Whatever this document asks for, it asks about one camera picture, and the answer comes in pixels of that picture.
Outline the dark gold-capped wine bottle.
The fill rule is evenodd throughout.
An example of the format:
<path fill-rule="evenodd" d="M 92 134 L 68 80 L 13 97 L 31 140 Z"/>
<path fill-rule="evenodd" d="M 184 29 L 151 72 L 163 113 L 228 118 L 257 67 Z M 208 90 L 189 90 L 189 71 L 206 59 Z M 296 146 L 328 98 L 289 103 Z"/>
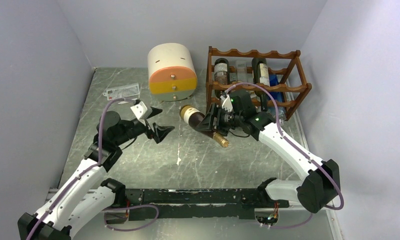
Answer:
<path fill-rule="evenodd" d="M 189 104 L 183 105 L 180 108 L 179 115 L 180 118 L 192 129 L 195 129 L 197 125 L 205 118 L 205 115 L 201 111 Z M 227 148 L 230 145 L 229 141 L 216 131 L 196 131 L 213 139 L 223 148 Z"/>

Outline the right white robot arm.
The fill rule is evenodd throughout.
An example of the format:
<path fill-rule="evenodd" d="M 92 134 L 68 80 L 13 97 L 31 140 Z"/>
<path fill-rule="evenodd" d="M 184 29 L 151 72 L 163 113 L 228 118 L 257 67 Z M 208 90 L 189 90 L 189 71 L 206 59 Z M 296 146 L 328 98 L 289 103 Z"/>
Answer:
<path fill-rule="evenodd" d="M 271 114 L 257 111 L 244 89 L 226 95 L 222 105 L 213 103 L 195 130 L 226 136 L 236 128 L 277 153 L 299 176 L 297 181 L 276 179 L 266 184 L 257 197 L 263 207 L 287 200 L 316 214 L 340 195 L 339 165 L 314 155 L 283 131 Z"/>

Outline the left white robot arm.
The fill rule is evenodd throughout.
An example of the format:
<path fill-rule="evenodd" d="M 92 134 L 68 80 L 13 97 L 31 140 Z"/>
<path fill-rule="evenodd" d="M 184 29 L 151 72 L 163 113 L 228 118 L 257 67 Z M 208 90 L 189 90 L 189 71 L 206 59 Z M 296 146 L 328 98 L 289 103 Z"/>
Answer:
<path fill-rule="evenodd" d="M 97 126 L 97 135 L 79 166 L 65 184 L 35 213 L 18 220 L 22 240 L 70 240 L 99 213 L 128 219 L 134 209 L 127 198 L 126 186 L 105 178 L 122 155 L 121 145 L 145 135 L 160 143 L 173 126 L 149 124 L 161 113 L 143 102 L 131 107 L 134 119 L 123 120 L 116 111 L 105 108 Z"/>

